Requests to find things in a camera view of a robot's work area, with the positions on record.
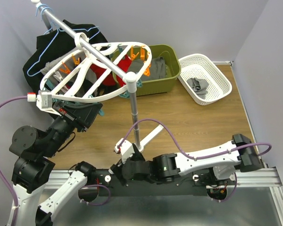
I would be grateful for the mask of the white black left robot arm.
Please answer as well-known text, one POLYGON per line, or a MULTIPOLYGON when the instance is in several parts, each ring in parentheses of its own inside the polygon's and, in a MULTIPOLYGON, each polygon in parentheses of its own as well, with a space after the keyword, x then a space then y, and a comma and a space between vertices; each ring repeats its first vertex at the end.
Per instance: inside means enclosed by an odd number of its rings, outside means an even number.
POLYGON ((18 156, 12 173, 16 199, 9 226, 51 226, 71 196, 81 187, 94 183, 96 169, 83 161, 51 197, 39 203, 55 166, 50 158, 68 145, 67 139, 74 130, 85 132, 102 106, 101 103, 75 105, 58 101, 53 106, 58 116, 47 130, 22 126, 15 131, 9 150, 18 156))

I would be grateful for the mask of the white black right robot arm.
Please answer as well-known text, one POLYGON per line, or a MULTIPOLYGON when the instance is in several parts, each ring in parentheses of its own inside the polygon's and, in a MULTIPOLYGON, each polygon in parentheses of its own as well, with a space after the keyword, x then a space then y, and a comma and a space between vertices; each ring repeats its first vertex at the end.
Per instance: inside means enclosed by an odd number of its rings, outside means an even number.
POLYGON ((236 171, 251 172, 263 167, 254 143, 242 134, 221 145, 189 153, 169 153, 145 160, 135 144, 125 141, 121 159, 108 170, 122 185, 129 180, 166 184, 198 170, 208 169, 208 180, 217 185, 236 171))

